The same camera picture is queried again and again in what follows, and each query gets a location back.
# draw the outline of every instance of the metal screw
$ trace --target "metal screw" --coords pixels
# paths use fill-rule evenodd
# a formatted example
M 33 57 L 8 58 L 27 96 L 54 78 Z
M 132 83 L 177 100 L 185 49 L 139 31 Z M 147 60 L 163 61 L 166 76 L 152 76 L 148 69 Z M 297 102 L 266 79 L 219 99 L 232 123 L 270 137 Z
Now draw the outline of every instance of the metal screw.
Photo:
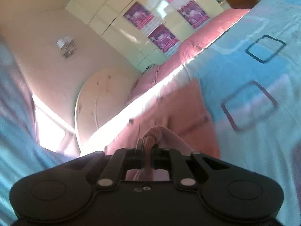
M 100 179 L 97 183 L 100 186 L 107 187 L 107 186 L 111 186 L 113 184 L 113 181 L 109 178 L 103 178 L 103 179 Z
M 195 184 L 195 180 L 192 178 L 183 178 L 181 184 L 184 186 L 192 186 Z
M 134 188 L 134 191 L 136 191 L 136 192 L 142 192 L 142 189 L 141 188 Z

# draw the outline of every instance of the black square outline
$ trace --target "black square outline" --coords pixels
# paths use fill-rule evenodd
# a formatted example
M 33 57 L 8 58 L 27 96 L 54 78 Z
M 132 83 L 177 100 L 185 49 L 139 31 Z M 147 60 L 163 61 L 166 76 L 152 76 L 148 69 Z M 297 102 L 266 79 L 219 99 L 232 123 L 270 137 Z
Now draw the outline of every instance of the black square outline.
M 273 104 L 273 108 L 269 111 L 267 111 L 266 113 L 264 113 L 262 116 L 259 116 L 258 118 L 255 118 L 253 121 L 251 121 L 249 124 L 246 124 L 245 126 L 242 126 L 242 127 L 238 127 L 235 123 L 235 121 L 233 120 L 232 116 L 230 115 L 229 111 L 227 110 L 226 108 L 226 104 L 227 102 L 229 102 L 231 99 L 233 99 L 236 95 L 238 95 L 243 89 L 249 87 L 249 86 L 252 86 L 252 85 L 255 85 L 257 86 L 266 96 L 267 98 L 272 102 Z M 270 95 L 268 93 L 268 91 L 263 87 L 261 86 L 258 82 L 256 81 L 250 81 L 249 83 L 247 84 L 244 84 L 242 85 L 239 89 L 237 89 L 234 93 L 230 94 L 228 97 L 226 97 L 223 101 L 222 101 L 222 104 L 221 104 L 221 107 L 222 107 L 222 110 L 223 112 L 226 114 L 233 130 L 237 133 L 241 133 L 241 132 L 244 132 L 252 127 L 255 126 L 255 124 L 259 121 L 263 121 L 265 119 L 267 119 L 278 107 L 278 102 L 276 101 L 276 99 L 274 99 L 272 97 L 272 95 Z
M 255 44 L 257 44 L 261 39 L 263 39 L 263 38 L 269 38 L 269 39 L 272 39 L 272 40 L 275 40 L 275 41 L 278 41 L 278 42 L 280 42 L 281 44 L 282 44 L 282 46 L 280 46 L 280 48 L 279 49 L 277 49 L 276 50 L 276 52 L 274 53 L 274 54 L 272 54 L 269 58 L 267 58 L 266 60 L 262 60 L 262 59 L 260 59 L 260 58 L 258 58 L 258 57 L 256 57 L 254 54 L 252 54 L 252 53 L 250 53 L 250 48 L 253 46 L 253 45 L 255 45 Z M 258 62 L 260 62 L 260 63 L 267 63 L 267 62 L 269 62 L 270 60 L 272 60 L 284 47 L 286 46 L 286 43 L 284 42 L 284 41 L 281 41 L 281 40 L 278 40 L 278 39 L 276 39 L 276 38 L 273 38 L 273 37 L 271 37 L 271 36 L 269 36 L 269 35 L 263 35 L 261 38 L 259 38 L 259 39 L 257 39 L 257 41 L 256 42 L 254 42 L 254 43 L 252 43 L 250 46 L 248 46 L 248 48 L 246 49 L 246 53 L 248 54 L 248 55 L 250 55 L 252 58 L 254 58 L 254 59 L 256 59 Z

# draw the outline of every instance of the bed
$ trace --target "bed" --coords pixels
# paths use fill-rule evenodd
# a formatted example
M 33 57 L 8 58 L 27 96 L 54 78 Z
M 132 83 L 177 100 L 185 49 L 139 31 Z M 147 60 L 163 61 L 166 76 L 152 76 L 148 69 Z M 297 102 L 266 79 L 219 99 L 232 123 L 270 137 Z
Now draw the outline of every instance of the bed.
M 130 118 L 197 79 L 221 159 L 276 180 L 285 194 L 277 218 L 284 225 L 299 226 L 300 5 L 301 0 L 261 0 L 202 53 L 183 62 L 102 126 L 83 154 L 104 149 Z

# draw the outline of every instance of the wall sconce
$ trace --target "wall sconce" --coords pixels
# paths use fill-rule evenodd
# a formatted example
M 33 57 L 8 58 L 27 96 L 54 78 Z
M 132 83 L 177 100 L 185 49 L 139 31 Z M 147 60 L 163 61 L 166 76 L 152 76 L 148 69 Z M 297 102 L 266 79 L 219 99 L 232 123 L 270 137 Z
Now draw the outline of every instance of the wall sconce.
M 74 51 L 77 49 L 74 39 L 69 36 L 66 36 L 64 39 L 59 39 L 57 45 L 65 59 L 74 54 Z

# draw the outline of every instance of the brown square outline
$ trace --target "brown square outline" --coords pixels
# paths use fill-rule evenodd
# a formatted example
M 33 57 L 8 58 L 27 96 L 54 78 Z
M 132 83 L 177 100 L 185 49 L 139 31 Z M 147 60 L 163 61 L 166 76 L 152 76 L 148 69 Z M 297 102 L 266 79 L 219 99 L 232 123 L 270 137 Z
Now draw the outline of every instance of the brown square outline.
M 231 99 L 233 99 L 236 95 L 238 95 L 243 89 L 247 88 L 248 86 L 251 86 L 251 85 L 255 85 L 257 86 L 266 96 L 267 98 L 272 101 L 272 104 L 273 104 L 273 108 L 269 111 L 267 111 L 266 113 L 264 113 L 264 115 L 262 116 L 259 116 L 258 118 L 255 118 L 252 122 L 250 122 L 249 124 L 246 124 L 245 126 L 242 126 L 242 127 L 238 127 L 235 123 L 235 121 L 233 120 L 232 116 L 230 115 L 229 111 L 227 110 L 226 108 L 226 104 L 228 101 L 230 101 Z M 278 107 L 278 102 L 276 101 L 276 99 L 274 99 L 272 97 L 272 95 L 270 95 L 268 93 L 268 91 L 263 87 L 261 86 L 258 82 L 256 81 L 250 81 L 249 83 L 245 84 L 245 85 L 242 85 L 239 89 L 237 89 L 234 93 L 230 94 L 228 97 L 226 97 L 223 101 L 222 101 L 222 104 L 221 104 L 221 107 L 222 107 L 222 110 L 224 111 L 224 113 L 226 114 L 233 130 L 237 133 L 240 133 L 240 132 L 244 132 L 252 127 L 255 126 L 255 124 L 259 121 L 263 121 L 265 119 L 267 119 Z

